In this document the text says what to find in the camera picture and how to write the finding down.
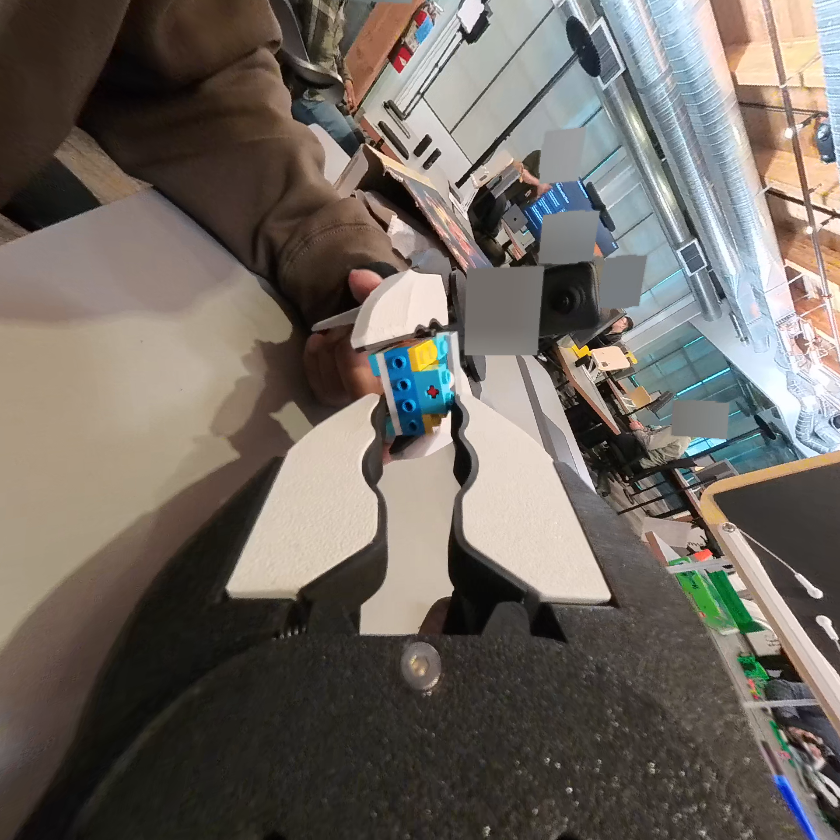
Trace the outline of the black wood-framed board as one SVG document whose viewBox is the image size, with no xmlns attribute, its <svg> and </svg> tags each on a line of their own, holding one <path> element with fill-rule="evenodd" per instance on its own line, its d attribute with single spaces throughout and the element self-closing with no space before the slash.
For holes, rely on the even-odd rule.
<svg viewBox="0 0 840 840">
<path fill-rule="evenodd" d="M 839 721 L 839 454 L 714 482 L 700 511 L 782 651 Z"/>
</svg>

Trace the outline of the studio light panel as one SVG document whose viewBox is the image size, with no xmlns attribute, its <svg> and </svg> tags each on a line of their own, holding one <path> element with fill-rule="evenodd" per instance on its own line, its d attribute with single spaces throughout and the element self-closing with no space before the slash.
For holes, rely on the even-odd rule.
<svg viewBox="0 0 840 840">
<path fill-rule="evenodd" d="M 486 1 L 461 1 L 456 17 L 461 38 L 473 44 L 486 31 L 491 12 Z"/>
</svg>

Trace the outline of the metal ventilation duct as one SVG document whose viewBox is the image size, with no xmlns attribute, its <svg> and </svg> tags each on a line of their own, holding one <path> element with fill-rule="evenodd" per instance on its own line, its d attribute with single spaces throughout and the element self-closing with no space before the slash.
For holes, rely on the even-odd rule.
<svg viewBox="0 0 840 840">
<path fill-rule="evenodd" d="M 796 447 L 816 454 L 818 400 L 779 330 L 795 315 L 711 3 L 601 2 L 730 307 Z"/>
</svg>

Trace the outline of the grey desk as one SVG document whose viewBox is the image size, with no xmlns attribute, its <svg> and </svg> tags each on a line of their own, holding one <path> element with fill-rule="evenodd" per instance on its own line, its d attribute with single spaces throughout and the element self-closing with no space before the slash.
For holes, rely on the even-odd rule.
<svg viewBox="0 0 840 840">
<path fill-rule="evenodd" d="M 154 656 L 248 620 L 279 637 L 360 615 L 363 635 L 417 636 L 456 601 L 454 440 L 383 467 L 371 598 L 228 596 L 287 452 L 356 400 L 314 402 L 294 317 L 156 192 L 4 245 L 1 309 L 3 655 L 98 669 L 158 596 Z"/>
</svg>

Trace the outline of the blue yellow brick model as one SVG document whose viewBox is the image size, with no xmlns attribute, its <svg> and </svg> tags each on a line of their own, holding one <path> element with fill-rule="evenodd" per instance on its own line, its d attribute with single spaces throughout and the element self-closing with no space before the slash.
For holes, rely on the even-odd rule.
<svg viewBox="0 0 840 840">
<path fill-rule="evenodd" d="M 431 434 L 455 403 L 457 337 L 439 332 L 385 348 L 396 406 L 407 437 Z"/>
</svg>

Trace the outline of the person's left forearm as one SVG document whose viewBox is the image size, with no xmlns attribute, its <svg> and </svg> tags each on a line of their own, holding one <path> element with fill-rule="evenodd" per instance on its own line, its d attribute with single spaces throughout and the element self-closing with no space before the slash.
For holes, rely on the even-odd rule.
<svg viewBox="0 0 840 840">
<path fill-rule="evenodd" d="M 349 308 L 352 270 L 405 266 L 325 178 L 281 39 L 268 2 L 2 2 L 2 204 L 79 126 L 306 322 Z"/>
</svg>

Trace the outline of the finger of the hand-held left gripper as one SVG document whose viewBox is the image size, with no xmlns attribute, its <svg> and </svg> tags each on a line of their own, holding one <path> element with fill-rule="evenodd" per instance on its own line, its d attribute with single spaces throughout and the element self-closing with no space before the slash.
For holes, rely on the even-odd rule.
<svg viewBox="0 0 840 840">
<path fill-rule="evenodd" d="M 416 459 L 430 456 L 453 442 L 451 427 L 436 427 L 431 434 L 400 438 L 394 441 L 394 459 Z"/>
<path fill-rule="evenodd" d="M 360 305 L 350 345 L 356 351 L 373 350 L 448 323 L 443 277 L 406 270 L 385 278 Z"/>
</svg>

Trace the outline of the green box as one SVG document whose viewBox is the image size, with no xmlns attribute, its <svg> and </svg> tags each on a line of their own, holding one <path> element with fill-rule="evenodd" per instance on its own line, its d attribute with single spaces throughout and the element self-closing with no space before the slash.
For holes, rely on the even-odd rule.
<svg viewBox="0 0 840 840">
<path fill-rule="evenodd" d="M 688 567 L 690 570 L 675 573 L 677 582 L 697 614 L 707 627 L 720 635 L 735 633 L 752 634 L 762 632 L 766 627 L 749 612 L 736 593 L 723 569 L 708 569 L 708 564 L 717 558 L 708 549 L 668 560 L 667 566 Z"/>
</svg>

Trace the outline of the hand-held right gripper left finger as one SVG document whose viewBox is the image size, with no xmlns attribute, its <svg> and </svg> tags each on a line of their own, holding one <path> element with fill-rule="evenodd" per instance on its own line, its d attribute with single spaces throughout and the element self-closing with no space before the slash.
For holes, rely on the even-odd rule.
<svg viewBox="0 0 840 840">
<path fill-rule="evenodd" d="M 366 601 L 378 591 L 385 409 L 365 395 L 289 449 L 227 581 L 229 597 Z"/>
</svg>

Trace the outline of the dark toy brick set box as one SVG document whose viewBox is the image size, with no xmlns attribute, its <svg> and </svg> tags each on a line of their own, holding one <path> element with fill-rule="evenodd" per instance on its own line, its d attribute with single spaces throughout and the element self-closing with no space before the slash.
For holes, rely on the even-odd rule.
<svg viewBox="0 0 840 840">
<path fill-rule="evenodd" d="M 404 260 L 417 261 L 433 249 L 463 271 L 491 268 L 468 223 L 426 175 L 364 146 L 334 186 L 363 204 Z"/>
</svg>

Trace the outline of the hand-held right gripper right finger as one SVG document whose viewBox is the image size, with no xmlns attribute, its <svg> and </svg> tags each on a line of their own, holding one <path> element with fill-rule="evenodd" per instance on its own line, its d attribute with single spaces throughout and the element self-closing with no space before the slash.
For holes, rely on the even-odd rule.
<svg viewBox="0 0 840 840">
<path fill-rule="evenodd" d="M 456 397 L 451 417 L 456 591 L 490 604 L 608 603 L 606 579 L 545 449 L 471 394 Z"/>
</svg>

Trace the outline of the person's left hand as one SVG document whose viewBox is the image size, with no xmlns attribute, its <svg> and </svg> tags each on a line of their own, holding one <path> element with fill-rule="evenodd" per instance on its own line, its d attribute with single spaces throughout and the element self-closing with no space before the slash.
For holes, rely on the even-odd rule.
<svg viewBox="0 0 840 840">
<path fill-rule="evenodd" d="M 304 346 L 303 368 L 320 403 L 341 408 L 363 396 L 382 394 L 382 384 L 372 373 L 366 354 L 351 345 L 352 327 L 344 324 L 317 331 L 314 325 L 359 307 L 397 271 L 387 262 L 351 269 L 343 281 L 316 289 L 300 304 L 301 315 L 311 328 Z"/>
</svg>

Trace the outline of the computer monitor blue screen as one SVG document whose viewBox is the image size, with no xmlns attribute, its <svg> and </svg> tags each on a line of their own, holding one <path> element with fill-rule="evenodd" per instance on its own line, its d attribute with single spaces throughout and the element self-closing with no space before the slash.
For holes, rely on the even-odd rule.
<svg viewBox="0 0 840 840">
<path fill-rule="evenodd" d="M 523 209 L 527 226 L 536 242 L 540 241 L 543 218 L 563 212 L 594 211 L 598 213 L 595 244 L 598 253 L 607 257 L 618 250 L 614 237 L 616 225 L 592 182 L 562 182 L 552 185 L 541 197 L 530 202 Z"/>
</svg>

